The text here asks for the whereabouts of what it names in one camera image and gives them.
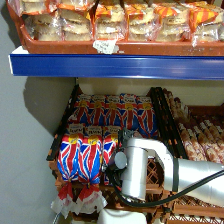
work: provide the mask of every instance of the blue shelf edge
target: blue shelf edge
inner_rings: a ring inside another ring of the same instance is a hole
[[[224,80],[223,57],[9,55],[14,76]]]

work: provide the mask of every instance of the product display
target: product display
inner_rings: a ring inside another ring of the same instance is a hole
[[[161,28],[156,37],[159,42],[182,41],[190,38],[189,9],[177,3],[152,4],[159,15]]]
[[[118,0],[100,0],[95,13],[95,40],[123,40],[125,13]]]
[[[143,0],[125,0],[124,7],[128,18],[128,40],[154,40],[159,25],[153,8]]]

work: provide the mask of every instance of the snack package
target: snack package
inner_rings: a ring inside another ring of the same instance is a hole
[[[100,212],[107,204],[99,190],[102,156],[102,128],[86,128],[79,154],[78,179],[84,185],[75,207],[75,213],[92,214]]]
[[[104,126],[105,96],[92,95],[89,105],[89,124]]]
[[[34,40],[61,41],[61,20],[58,12],[29,16],[25,20],[28,33]]]
[[[150,97],[137,97],[138,131],[145,138],[156,138],[158,135],[156,115]]]
[[[121,130],[118,126],[106,126],[103,133],[103,164],[108,165],[110,158],[118,144],[118,131]],[[104,175],[104,184],[109,184],[109,179]]]
[[[121,125],[121,103],[119,96],[107,95],[105,99],[105,125]]]
[[[51,13],[57,9],[57,0],[9,0],[8,3],[18,16]]]
[[[73,202],[72,182],[78,180],[78,159],[82,142],[83,125],[68,123],[57,161],[58,169],[66,184],[51,204],[52,210],[57,214],[62,213],[65,218],[70,211],[74,212],[76,207],[76,203]]]
[[[69,120],[73,121],[76,124],[88,124],[90,99],[91,96],[89,95],[78,95],[74,105],[74,112],[72,116],[69,117]]]
[[[126,20],[119,0],[100,0],[95,13],[95,40],[123,40]]]
[[[92,21],[88,11],[60,10],[65,41],[90,41]]]
[[[121,127],[128,130],[136,131],[138,129],[138,109],[136,103],[136,95],[120,94],[121,100]]]
[[[78,11],[88,11],[95,5],[94,0],[59,0],[58,8]]]
[[[220,30],[224,22],[223,9],[205,1],[183,5],[190,9],[189,21],[193,33],[193,46],[199,42],[213,42],[220,39]]]
[[[177,3],[152,4],[159,15],[161,28],[156,37],[159,42],[183,41],[190,38],[189,9]]]
[[[155,39],[159,29],[158,16],[143,0],[124,0],[128,22],[128,40],[149,41]]]

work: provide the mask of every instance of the cable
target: cable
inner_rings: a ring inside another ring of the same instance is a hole
[[[175,194],[175,195],[172,195],[170,196],[169,198],[166,198],[166,199],[163,199],[163,200],[160,200],[160,201],[153,201],[153,202],[147,202],[147,203],[136,203],[136,202],[130,202],[130,201],[127,201],[125,198],[123,198],[123,196],[121,195],[119,189],[117,188],[116,186],[116,183],[115,183],[115,180],[114,180],[114,177],[113,177],[113,174],[111,172],[111,170],[109,168],[106,169],[106,174],[109,178],[109,180],[111,181],[113,187],[114,187],[114,190],[118,196],[118,198],[124,202],[125,204],[131,206],[131,207],[140,207],[140,208],[144,208],[144,207],[154,207],[154,206],[158,206],[158,205],[162,205],[164,203],[167,203],[167,202],[170,202],[172,200],[175,200],[187,193],[189,193],[190,191],[193,191],[195,190],[196,188],[208,183],[209,181],[212,181],[213,179],[215,178],[218,178],[222,175],[224,175],[224,170],[221,170],[211,176],[208,176],[202,180],[200,180],[199,182],[191,185],[190,187],[187,187],[186,189],[184,189],[183,191]]]

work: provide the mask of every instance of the price label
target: price label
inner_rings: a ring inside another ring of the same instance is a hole
[[[116,40],[95,40],[93,47],[104,54],[112,54],[114,52]]]

